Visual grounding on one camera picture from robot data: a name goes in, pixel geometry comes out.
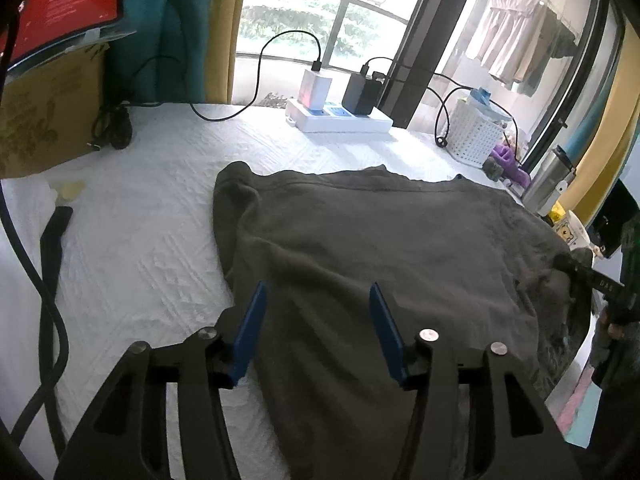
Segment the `dark olive t-shirt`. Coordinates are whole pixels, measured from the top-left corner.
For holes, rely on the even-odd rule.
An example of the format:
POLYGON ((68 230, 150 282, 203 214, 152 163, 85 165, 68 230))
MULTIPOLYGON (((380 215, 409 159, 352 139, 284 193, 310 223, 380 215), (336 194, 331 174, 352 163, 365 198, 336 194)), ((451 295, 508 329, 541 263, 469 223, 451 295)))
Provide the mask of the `dark olive t-shirt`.
POLYGON ((587 335, 589 290, 542 220, 462 177, 384 167, 218 174, 224 278, 267 307, 254 367, 294 479, 577 479, 544 401, 587 335), (390 377, 378 283, 405 343, 390 377))

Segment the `cream cartoon mug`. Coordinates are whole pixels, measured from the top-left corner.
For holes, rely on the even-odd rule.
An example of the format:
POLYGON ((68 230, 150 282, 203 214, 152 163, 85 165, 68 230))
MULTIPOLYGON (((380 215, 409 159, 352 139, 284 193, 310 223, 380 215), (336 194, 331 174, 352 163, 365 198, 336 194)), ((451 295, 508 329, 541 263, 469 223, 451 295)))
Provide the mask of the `cream cartoon mug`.
POLYGON ((568 210, 558 222, 555 222, 553 229, 564 240, 570 250, 592 248, 586 228, 571 210, 568 210))

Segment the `stainless steel thermos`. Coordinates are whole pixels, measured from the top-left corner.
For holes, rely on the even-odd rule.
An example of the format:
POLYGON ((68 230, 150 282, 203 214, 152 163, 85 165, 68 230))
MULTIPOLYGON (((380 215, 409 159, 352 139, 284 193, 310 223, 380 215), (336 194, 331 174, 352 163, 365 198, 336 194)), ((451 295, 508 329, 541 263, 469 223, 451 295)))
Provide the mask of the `stainless steel thermos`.
POLYGON ((545 217, 576 177, 576 167, 559 145, 551 150, 524 192, 521 202, 532 214, 545 217))

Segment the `yellow curtain right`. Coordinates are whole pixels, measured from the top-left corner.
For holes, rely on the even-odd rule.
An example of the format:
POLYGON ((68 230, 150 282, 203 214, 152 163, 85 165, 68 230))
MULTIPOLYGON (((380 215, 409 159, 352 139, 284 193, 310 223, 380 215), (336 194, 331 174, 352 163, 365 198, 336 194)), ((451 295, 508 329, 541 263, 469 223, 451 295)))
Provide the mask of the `yellow curtain right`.
POLYGON ((583 224, 589 224, 611 192, 634 146, 639 121, 639 35, 626 22, 620 58, 598 128, 577 164, 577 177, 561 196, 583 224))

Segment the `yellow curtain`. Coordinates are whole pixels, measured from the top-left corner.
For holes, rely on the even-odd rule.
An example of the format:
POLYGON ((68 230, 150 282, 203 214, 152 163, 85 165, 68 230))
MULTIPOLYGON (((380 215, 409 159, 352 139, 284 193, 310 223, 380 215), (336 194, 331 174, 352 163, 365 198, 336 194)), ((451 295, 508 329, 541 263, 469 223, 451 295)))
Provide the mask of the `yellow curtain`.
POLYGON ((577 164, 577 177, 561 196, 583 224, 589 224, 611 192, 634 146, 639 121, 639 35, 626 22, 620 58, 598 128, 577 164))
POLYGON ((210 0, 204 68, 207 103, 231 102, 242 5, 243 0, 210 0))

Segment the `white folded cloth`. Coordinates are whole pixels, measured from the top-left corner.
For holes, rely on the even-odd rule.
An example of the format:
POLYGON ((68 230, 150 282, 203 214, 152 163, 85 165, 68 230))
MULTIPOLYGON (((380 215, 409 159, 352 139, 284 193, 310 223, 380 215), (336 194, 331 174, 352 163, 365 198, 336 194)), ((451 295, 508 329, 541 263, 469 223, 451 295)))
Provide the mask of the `white folded cloth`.
MULTIPOLYGON (((40 270, 40 238, 54 213, 56 193, 38 176, 5 180, 2 188, 16 232, 40 270)), ((41 299, 6 234, 1 235, 0 280, 1 418, 11 429, 40 386, 41 299)))

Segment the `white perforated basket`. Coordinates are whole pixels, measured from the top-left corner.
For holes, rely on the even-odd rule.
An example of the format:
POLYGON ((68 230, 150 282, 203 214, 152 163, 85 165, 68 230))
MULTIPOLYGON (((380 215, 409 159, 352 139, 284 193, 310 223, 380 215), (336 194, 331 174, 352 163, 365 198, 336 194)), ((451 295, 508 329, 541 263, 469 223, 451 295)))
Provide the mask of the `white perforated basket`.
POLYGON ((484 105, 458 99, 449 115, 445 150, 462 164, 480 168, 510 126, 511 119, 484 105))

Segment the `white power strip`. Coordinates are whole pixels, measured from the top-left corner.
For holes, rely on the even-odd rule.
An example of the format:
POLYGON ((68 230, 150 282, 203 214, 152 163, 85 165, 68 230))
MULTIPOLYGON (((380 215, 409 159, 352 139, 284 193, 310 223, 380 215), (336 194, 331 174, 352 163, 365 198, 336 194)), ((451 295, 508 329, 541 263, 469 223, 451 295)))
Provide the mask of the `white power strip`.
POLYGON ((393 127, 393 119, 377 108, 370 115, 356 116, 336 104, 308 110, 294 99, 288 100, 285 117, 303 133, 388 133, 393 127))

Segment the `black charger brick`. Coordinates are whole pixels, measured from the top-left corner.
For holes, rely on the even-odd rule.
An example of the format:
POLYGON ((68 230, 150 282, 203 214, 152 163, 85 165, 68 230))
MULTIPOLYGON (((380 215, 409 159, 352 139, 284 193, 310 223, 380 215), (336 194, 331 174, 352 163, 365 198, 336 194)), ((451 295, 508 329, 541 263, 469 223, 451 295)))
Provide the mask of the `black charger brick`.
POLYGON ((351 74, 342 99, 342 107, 355 116, 369 116, 378 106, 386 76, 373 72, 372 76, 351 74))

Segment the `white charger plug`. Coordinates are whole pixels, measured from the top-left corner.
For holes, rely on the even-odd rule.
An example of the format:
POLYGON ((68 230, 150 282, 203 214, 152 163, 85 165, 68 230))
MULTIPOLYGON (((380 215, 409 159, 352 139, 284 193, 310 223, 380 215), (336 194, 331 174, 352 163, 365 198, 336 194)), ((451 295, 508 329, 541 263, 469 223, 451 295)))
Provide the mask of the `white charger plug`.
POLYGON ((322 73, 313 70, 305 70, 297 101, 307 110, 322 110, 331 84, 331 77, 323 76, 322 73))

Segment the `hanging pink garment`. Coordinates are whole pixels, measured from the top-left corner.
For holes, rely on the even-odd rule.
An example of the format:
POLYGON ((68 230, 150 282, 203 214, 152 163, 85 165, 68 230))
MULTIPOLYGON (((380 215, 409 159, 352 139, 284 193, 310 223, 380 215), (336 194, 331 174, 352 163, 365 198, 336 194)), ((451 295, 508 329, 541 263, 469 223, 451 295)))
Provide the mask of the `hanging pink garment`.
POLYGON ((486 0, 465 56, 507 87, 516 81, 541 11, 541 0, 486 0))

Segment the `balcony railing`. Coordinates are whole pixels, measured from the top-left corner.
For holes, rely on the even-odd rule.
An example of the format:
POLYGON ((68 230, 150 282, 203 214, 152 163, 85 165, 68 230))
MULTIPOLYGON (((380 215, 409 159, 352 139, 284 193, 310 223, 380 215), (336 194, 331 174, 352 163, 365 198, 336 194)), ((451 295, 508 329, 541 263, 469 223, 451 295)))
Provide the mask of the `balcony railing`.
POLYGON ((324 66, 356 70, 371 56, 394 56, 407 26, 366 0, 243 0, 236 53, 258 55, 278 32, 303 29, 319 38, 324 66))

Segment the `teal curtain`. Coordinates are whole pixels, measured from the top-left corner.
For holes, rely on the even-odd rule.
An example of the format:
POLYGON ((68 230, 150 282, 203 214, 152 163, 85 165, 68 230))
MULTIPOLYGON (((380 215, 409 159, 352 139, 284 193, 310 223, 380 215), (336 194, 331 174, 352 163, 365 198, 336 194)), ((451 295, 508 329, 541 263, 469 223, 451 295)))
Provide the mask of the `teal curtain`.
POLYGON ((210 0, 122 0, 122 28, 105 58, 105 92, 137 104, 202 102, 210 0))

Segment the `yellow curtain left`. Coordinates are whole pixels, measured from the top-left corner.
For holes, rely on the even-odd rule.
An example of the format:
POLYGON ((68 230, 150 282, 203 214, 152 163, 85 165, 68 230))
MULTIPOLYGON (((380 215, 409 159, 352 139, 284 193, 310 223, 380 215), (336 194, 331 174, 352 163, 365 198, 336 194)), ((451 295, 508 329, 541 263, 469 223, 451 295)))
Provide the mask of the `yellow curtain left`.
POLYGON ((204 68, 207 103, 231 102, 242 5, 243 0, 210 0, 204 68))

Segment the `red screen tablet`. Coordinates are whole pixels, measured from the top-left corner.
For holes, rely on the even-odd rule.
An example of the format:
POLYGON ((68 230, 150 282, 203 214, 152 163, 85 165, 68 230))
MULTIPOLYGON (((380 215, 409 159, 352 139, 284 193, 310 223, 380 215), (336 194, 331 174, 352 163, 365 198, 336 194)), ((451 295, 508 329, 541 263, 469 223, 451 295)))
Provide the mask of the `red screen tablet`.
POLYGON ((51 58, 95 44, 124 14, 122 0, 23 0, 9 70, 26 72, 51 58))

